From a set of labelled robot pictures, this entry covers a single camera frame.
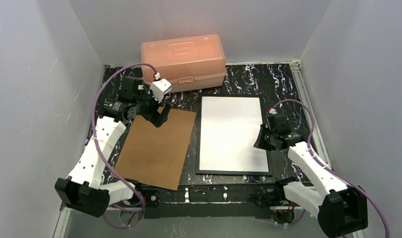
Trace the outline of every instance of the orange plastic box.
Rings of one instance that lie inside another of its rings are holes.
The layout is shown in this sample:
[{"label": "orange plastic box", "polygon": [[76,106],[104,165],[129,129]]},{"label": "orange plastic box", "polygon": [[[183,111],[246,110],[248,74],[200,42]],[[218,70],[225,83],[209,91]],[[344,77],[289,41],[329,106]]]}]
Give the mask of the orange plastic box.
[{"label": "orange plastic box", "polygon": [[[141,62],[156,67],[172,84],[171,92],[217,87],[226,76],[226,58],[218,35],[145,42]],[[153,82],[151,68],[142,67],[142,74],[146,83]]]}]

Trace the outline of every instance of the white connector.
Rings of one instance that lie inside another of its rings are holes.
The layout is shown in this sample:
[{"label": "white connector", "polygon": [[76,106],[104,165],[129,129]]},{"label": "white connector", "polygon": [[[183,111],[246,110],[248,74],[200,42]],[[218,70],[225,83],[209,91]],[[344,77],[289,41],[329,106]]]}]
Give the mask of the white connector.
[{"label": "white connector", "polygon": [[270,108],[268,113],[269,114],[277,114],[277,111],[274,108]]},{"label": "white connector", "polygon": [[157,74],[154,75],[154,80],[159,80],[160,78],[160,73],[158,72]]}]

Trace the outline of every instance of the cable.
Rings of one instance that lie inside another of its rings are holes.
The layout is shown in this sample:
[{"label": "cable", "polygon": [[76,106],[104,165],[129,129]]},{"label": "cable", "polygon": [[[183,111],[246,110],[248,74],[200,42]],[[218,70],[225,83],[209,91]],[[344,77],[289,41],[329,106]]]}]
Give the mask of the cable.
[{"label": "cable", "polygon": [[[315,129],[315,118],[313,117],[311,111],[309,110],[309,108],[297,101],[297,100],[293,100],[293,99],[285,99],[282,100],[278,103],[276,103],[272,108],[276,109],[276,107],[284,102],[295,102],[300,104],[309,114],[309,117],[311,118],[311,132],[308,135],[308,140],[307,140],[307,146],[309,149],[309,153],[311,154],[312,158],[314,159],[314,161],[316,161],[320,166],[324,167],[325,165],[316,157],[314,150],[312,149],[312,145],[311,145],[311,138],[312,138],[312,133],[314,132]],[[365,196],[369,202],[373,205],[373,207],[375,208],[375,210],[378,212],[378,215],[381,217],[382,223],[384,225],[385,228],[385,238],[390,238],[390,228],[388,226],[388,222],[387,219],[385,218],[384,214],[382,213],[381,208],[376,204],[375,200],[367,193],[365,192],[359,185],[353,183],[351,180],[347,179],[346,177],[338,174],[337,172],[334,172],[333,170],[331,170],[330,168],[326,167],[325,168],[326,171],[328,171],[330,174],[344,180],[346,183],[350,184],[351,186],[353,186],[355,189],[357,189],[361,194],[363,194],[363,196]]]},{"label": "cable", "polygon": [[[296,223],[298,223],[298,222],[303,218],[303,216],[305,215],[305,212],[306,212],[306,210],[303,209],[302,214],[300,214],[299,218],[297,218],[296,221],[294,221],[294,222],[292,222],[292,223],[285,223],[285,224],[287,224],[288,226],[293,226],[293,225],[295,225]],[[280,223],[277,223],[277,222],[263,221],[263,220],[261,220],[261,219],[252,218],[252,220],[259,221],[259,222],[263,222],[263,223],[268,223],[268,224],[273,224],[273,225],[275,225],[275,226],[285,226],[285,224],[280,224]]]},{"label": "cable", "polygon": [[286,212],[290,211],[291,206],[292,206],[292,202],[289,203],[289,207],[287,208]]},{"label": "cable", "polygon": [[131,221],[133,220],[133,218],[134,218],[135,214],[136,214],[136,213],[134,213],[134,214],[131,216],[130,221],[128,222],[127,226],[129,226],[129,225],[130,225],[130,223],[131,223]]},{"label": "cable", "polygon": [[[108,168],[108,170],[110,170],[114,175],[116,175],[116,177],[122,181],[123,183],[125,183],[125,185],[131,189],[132,192],[134,192],[134,194],[138,197],[138,199],[141,201],[142,204],[142,208],[141,210],[144,211],[145,209],[145,202],[142,198],[142,196],[140,195],[140,193],[137,192],[137,190],[135,188],[133,188],[118,172],[116,172],[116,170],[108,163],[108,161],[106,160],[105,156],[103,155],[102,150],[100,149],[100,145],[99,145],[99,141],[97,140],[97,135],[96,135],[96,106],[97,106],[97,101],[99,100],[100,95],[102,94],[103,90],[106,88],[106,86],[120,73],[124,72],[125,69],[127,68],[131,68],[131,67],[136,67],[136,66],[149,66],[154,70],[154,74],[157,74],[157,70],[154,68],[154,66],[152,66],[149,63],[136,63],[136,64],[131,64],[128,66],[125,66],[121,69],[119,69],[118,71],[116,71],[114,74],[112,74],[112,76],[110,76],[108,78],[108,80],[106,80],[106,82],[100,87],[99,91],[97,92],[96,98],[94,99],[93,102],[93,110],[91,112],[91,130],[93,131],[93,137],[94,137],[94,144],[96,145],[96,149],[97,152],[100,155],[100,158],[102,159],[103,163],[106,165],[106,167]],[[103,220],[105,220],[106,223],[108,223],[109,225],[111,225],[111,223],[109,223],[105,217],[103,216]]]},{"label": "cable", "polygon": [[103,220],[111,227],[116,228],[116,229],[129,229],[129,226],[117,226],[112,224],[111,222],[108,221],[108,219],[105,217],[105,214],[102,216]]},{"label": "cable", "polygon": [[134,224],[130,225],[131,220],[134,218],[135,214],[137,214],[137,213],[136,212],[133,213],[133,215],[131,216],[130,221],[128,222],[128,225],[126,225],[126,226],[117,226],[117,225],[112,224],[111,222],[108,221],[108,219],[106,218],[105,214],[103,214],[102,218],[109,226],[111,226],[113,228],[116,228],[116,229],[130,229],[130,228],[136,226],[144,218],[144,213],[142,213],[143,217],[141,218],[141,220],[138,220]]}]

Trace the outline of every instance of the plastic box lid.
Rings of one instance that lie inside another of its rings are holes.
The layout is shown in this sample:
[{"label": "plastic box lid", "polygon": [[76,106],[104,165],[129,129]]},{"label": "plastic box lid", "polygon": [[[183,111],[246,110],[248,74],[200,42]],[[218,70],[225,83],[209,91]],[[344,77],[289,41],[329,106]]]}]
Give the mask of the plastic box lid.
[{"label": "plastic box lid", "polygon": [[[145,42],[141,45],[141,61],[152,64],[172,84],[226,74],[218,35]],[[154,80],[150,68],[143,67],[142,73],[147,83]]]}]

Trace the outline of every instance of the black bracket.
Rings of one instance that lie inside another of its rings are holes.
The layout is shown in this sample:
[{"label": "black bracket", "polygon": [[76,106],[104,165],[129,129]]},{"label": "black bracket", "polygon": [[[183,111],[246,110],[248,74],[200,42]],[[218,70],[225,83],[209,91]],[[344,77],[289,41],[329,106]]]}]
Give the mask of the black bracket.
[{"label": "black bracket", "polygon": [[88,187],[88,183],[58,178],[55,190],[67,207],[94,217],[102,216],[109,205],[109,192]]},{"label": "black bracket", "polygon": [[143,190],[142,196],[145,199],[145,207],[158,207],[160,204],[160,193],[157,190]]},{"label": "black bracket", "polygon": [[292,132],[284,113],[267,114],[267,123],[262,124],[254,144],[263,150],[283,150],[303,141],[302,134]]},{"label": "black bracket", "polygon": [[319,209],[318,223],[329,238],[368,227],[367,199],[351,186],[339,192],[330,190]]}]

